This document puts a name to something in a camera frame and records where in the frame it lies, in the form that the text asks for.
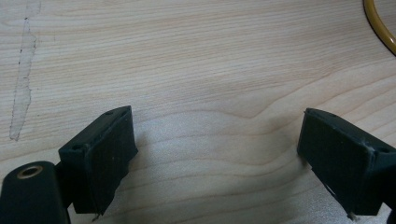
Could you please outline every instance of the wood grain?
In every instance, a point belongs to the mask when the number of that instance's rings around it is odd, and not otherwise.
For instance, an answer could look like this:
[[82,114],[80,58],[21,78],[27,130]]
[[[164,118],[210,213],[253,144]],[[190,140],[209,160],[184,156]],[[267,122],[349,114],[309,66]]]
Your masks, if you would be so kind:
[[[96,223],[351,223],[296,144],[314,107],[396,146],[395,57],[361,4],[2,1],[0,179],[58,162],[58,148],[97,116],[131,105],[140,152]],[[396,31],[395,2],[376,4]],[[35,43],[22,38],[26,21]],[[31,102],[15,141],[26,43]],[[94,217],[69,211],[73,223]]]

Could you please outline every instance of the black plastic part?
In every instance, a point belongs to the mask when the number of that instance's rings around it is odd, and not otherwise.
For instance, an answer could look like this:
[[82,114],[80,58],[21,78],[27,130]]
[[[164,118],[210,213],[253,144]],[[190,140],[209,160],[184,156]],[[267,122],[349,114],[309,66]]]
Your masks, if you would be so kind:
[[70,223],[52,163],[28,163],[6,176],[1,191],[0,223]]
[[131,107],[107,111],[59,149],[56,166],[38,161],[6,176],[0,223],[70,223],[70,203],[103,214],[136,153]]
[[334,114],[307,108],[297,150],[348,214],[375,216],[394,195],[396,149]]
[[102,215],[136,153],[131,107],[107,111],[59,149],[64,197],[77,213]]

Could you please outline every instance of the scratch mark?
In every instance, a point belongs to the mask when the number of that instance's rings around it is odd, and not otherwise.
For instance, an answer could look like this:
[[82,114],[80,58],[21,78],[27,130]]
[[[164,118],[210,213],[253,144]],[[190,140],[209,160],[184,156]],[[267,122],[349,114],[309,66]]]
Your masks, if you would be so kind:
[[14,106],[12,121],[9,127],[9,138],[18,141],[23,124],[26,119],[27,109],[31,103],[31,90],[29,88],[29,75],[32,59],[35,55],[35,42],[37,38],[30,31],[29,18],[40,12],[41,2],[28,1],[26,5],[26,18],[23,25],[20,61],[17,85],[14,91]]

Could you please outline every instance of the wooden table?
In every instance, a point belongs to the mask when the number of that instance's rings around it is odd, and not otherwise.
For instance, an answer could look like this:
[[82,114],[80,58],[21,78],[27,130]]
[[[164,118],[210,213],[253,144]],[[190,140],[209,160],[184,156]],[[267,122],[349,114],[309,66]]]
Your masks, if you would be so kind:
[[297,158],[304,110],[396,146],[395,57],[358,0],[5,0],[0,41],[0,179],[132,106],[139,153],[95,223],[351,223]]

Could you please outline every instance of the yellow cable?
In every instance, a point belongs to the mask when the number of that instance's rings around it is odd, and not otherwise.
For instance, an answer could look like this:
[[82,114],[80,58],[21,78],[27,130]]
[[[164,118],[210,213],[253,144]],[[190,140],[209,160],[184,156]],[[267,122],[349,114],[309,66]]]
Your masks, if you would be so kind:
[[375,33],[379,36],[385,46],[396,55],[396,39],[381,21],[376,12],[374,0],[364,0],[364,10],[366,11],[366,16],[368,21]]

